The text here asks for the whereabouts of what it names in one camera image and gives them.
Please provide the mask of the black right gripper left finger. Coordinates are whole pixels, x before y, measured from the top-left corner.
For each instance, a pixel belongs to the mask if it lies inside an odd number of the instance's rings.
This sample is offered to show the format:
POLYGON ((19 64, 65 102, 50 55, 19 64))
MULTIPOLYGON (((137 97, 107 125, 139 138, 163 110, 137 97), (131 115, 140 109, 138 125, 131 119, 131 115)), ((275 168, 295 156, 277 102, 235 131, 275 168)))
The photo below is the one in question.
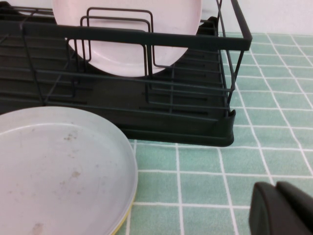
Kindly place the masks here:
POLYGON ((313 208, 294 208, 276 185, 256 182, 249 211, 249 228, 252 235, 311 235, 313 208))

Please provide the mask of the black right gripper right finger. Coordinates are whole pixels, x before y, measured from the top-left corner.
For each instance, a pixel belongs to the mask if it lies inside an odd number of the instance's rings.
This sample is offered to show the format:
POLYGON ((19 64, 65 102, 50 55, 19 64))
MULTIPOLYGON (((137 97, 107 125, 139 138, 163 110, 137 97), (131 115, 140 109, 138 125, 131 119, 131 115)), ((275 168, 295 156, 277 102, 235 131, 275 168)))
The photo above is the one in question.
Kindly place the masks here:
POLYGON ((312 208, 313 198, 289 182, 279 181, 276 188, 294 208, 312 208))

